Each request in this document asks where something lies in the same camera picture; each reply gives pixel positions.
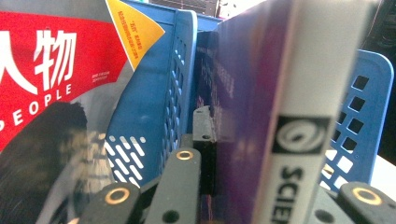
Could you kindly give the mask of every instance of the yellow corner label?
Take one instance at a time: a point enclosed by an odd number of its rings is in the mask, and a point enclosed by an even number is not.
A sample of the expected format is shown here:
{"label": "yellow corner label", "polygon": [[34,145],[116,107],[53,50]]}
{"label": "yellow corner label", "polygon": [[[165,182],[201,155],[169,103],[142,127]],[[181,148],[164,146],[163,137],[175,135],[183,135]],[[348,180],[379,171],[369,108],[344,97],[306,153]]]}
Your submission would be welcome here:
{"label": "yellow corner label", "polygon": [[135,70],[165,30],[154,20],[120,0],[106,0],[128,60]]}

